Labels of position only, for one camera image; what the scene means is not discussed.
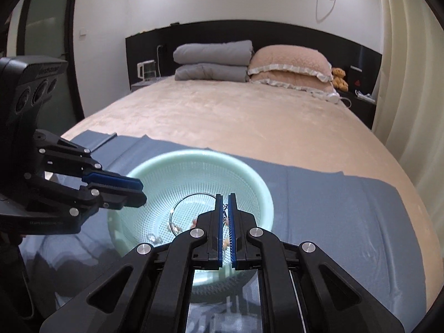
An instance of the green plastic colander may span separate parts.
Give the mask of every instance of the green plastic colander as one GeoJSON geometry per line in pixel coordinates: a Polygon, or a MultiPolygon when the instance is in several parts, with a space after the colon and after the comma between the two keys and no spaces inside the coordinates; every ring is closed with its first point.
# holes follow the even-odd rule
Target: green plastic colander
{"type": "MultiPolygon", "coordinates": [[[[154,246],[171,242],[175,235],[170,216],[173,228],[180,229],[176,233],[189,230],[193,219],[215,208],[212,196],[216,194],[222,194],[227,204],[228,195],[235,193],[240,210],[252,213],[259,227],[272,228],[273,200],[267,185],[250,166],[229,155],[208,150],[174,151],[142,163],[128,176],[142,181],[148,199],[140,208],[108,211],[110,235],[121,256],[143,242],[154,246]]],[[[224,226],[223,233],[228,238],[228,227],[224,226]]],[[[228,247],[219,271],[195,271],[193,292],[199,293],[199,288],[204,294],[211,294],[212,288],[221,291],[223,286],[233,285],[230,279],[238,273],[231,268],[228,247]]]]}

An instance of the nightstand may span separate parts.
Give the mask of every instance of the nightstand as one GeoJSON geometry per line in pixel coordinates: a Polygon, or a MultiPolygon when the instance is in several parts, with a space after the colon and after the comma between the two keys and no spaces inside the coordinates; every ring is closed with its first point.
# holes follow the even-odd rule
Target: nightstand
{"type": "Polygon", "coordinates": [[[136,90],[143,88],[145,86],[153,85],[159,81],[165,80],[168,76],[163,77],[154,77],[153,79],[147,80],[147,81],[139,81],[135,84],[131,85],[131,92],[134,93],[136,90]]]}
{"type": "Polygon", "coordinates": [[[338,91],[341,97],[347,97],[352,102],[350,110],[365,124],[369,129],[372,129],[373,120],[375,119],[376,104],[358,99],[356,94],[351,92],[338,91]]]}

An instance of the door frame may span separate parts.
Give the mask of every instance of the door frame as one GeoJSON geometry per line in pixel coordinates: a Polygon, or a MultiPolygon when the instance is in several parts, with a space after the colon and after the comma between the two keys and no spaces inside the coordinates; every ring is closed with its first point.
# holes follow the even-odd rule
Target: door frame
{"type": "MultiPolygon", "coordinates": [[[[30,4],[31,0],[24,0],[22,11],[20,13],[19,26],[17,30],[17,55],[24,55],[25,29],[30,4]]],[[[67,78],[71,102],[74,109],[75,118],[77,122],[80,122],[81,120],[85,119],[85,114],[82,107],[82,101],[80,99],[74,64],[74,4],[75,0],[67,0],[66,2],[64,43],[65,49],[67,50],[66,52],[68,52],[68,56],[65,56],[65,60],[68,61],[67,78]]]]}

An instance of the white wall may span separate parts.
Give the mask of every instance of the white wall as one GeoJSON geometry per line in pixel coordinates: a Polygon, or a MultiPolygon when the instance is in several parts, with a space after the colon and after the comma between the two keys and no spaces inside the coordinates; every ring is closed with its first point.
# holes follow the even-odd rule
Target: white wall
{"type": "MultiPolygon", "coordinates": [[[[74,60],[85,116],[108,106],[130,91],[125,32],[128,0],[75,0],[74,60]],[[87,32],[80,36],[83,29],[87,32]]],[[[8,55],[15,55],[16,26],[21,11],[12,15],[8,55]]]]}
{"type": "Polygon", "coordinates": [[[165,27],[218,19],[285,22],[329,32],[382,51],[381,0],[129,0],[127,36],[165,27]]]}

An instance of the wall socket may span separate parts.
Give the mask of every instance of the wall socket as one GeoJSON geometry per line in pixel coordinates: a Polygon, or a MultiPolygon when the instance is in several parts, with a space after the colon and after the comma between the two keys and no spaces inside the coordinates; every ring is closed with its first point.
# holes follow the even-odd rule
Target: wall socket
{"type": "Polygon", "coordinates": [[[159,52],[159,54],[165,54],[167,52],[167,46],[166,45],[158,45],[158,52],[159,52]]]}

